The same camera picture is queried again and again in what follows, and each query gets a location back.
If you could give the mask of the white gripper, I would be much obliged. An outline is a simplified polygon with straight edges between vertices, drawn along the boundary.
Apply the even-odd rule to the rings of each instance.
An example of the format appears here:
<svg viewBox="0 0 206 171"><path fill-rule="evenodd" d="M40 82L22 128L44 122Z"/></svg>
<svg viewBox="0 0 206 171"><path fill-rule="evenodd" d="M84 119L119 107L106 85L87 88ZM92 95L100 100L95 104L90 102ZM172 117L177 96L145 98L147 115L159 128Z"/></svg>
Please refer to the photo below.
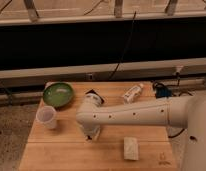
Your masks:
<svg viewBox="0 0 206 171"><path fill-rule="evenodd" d="M101 127L98 125L84 126L83 133L88 140L95 140L101 131Z"/></svg>

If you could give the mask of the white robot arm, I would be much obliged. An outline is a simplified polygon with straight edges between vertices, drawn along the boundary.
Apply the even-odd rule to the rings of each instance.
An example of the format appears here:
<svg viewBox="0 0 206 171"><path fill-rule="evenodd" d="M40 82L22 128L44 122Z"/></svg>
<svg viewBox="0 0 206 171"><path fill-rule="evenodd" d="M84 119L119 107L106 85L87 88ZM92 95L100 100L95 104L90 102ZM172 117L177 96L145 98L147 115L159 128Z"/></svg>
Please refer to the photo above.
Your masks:
<svg viewBox="0 0 206 171"><path fill-rule="evenodd" d="M184 128L188 132L181 171L206 171L206 95L159 98L102 107L89 93L77 110L76 120L86 136L101 125L146 125Z"/></svg>

